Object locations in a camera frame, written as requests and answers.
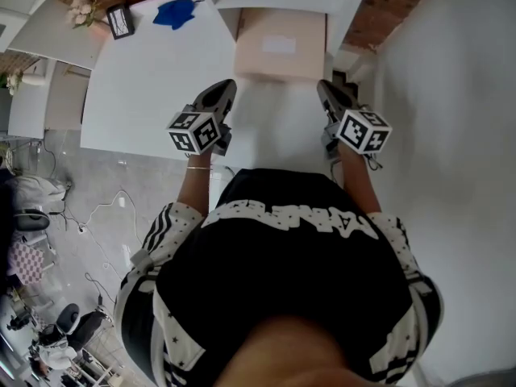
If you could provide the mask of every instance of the cardboard box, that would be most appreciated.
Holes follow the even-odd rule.
[[[267,79],[324,78],[326,16],[312,11],[242,9],[235,74]]]

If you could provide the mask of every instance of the picture frame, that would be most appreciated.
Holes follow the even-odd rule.
[[[135,24],[131,11],[126,3],[111,6],[106,10],[113,39],[122,39],[135,34]]]

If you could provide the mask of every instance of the label on box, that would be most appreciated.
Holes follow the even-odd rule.
[[[296,40],[283,35],[267,35],[261,44],[262,52],[294,54],[296,52]]]

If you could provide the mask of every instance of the desk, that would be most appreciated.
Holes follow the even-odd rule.
[[[327,173],[320,136],[327,117],[316,83],[255,82],[233,74],[235,42],[201,2],[179,30],[152,24],[157,7],[131,7],[136,33],[104,44],[89,81],[81,146],[185,159],[165,127],[208,86],[234,78],[238,91],[226,119],[233,140],[216,164]]]

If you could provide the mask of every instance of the wrist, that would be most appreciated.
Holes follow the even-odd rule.
[[[365,165],[364,157],[342,142],[339,143],[339,157],[344,166]]]
[[[199,166],[209,168],[211,164],[211,150],[204,152],[202,155],[191,155],[188,158],[188,166]]]

